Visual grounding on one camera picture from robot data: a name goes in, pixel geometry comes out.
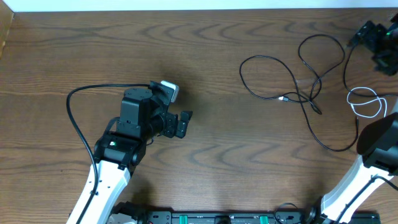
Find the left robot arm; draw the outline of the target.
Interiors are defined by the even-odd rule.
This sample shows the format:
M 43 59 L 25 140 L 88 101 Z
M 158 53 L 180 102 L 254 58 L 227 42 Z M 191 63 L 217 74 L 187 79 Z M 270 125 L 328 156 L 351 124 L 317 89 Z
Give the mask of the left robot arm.
M 94 148 L 85 187 L 69 223 L 106 223 L 111 210 L 155 136 L 184 138 L 192 111 L 168 112 L 179 87 L 167 81 L 125 84 L 118 117 L 111 119 Z

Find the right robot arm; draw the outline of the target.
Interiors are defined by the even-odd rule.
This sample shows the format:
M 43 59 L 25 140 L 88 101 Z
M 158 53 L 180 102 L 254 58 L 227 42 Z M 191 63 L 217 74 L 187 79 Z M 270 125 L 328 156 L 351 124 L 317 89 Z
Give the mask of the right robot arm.
M 397 16 L 391 26 L 367 21 L 348 45 L 363 45 L 372 53 L 376 70 L 397 74 Z M 336 187 L 321 197 L 305 217 L 305 223 L 370 223 L 374 215 L 355 218 L 357 208 L 383 183 L 397 176 L 397 107 L 367 125 L 359 135 L 358 156 Z

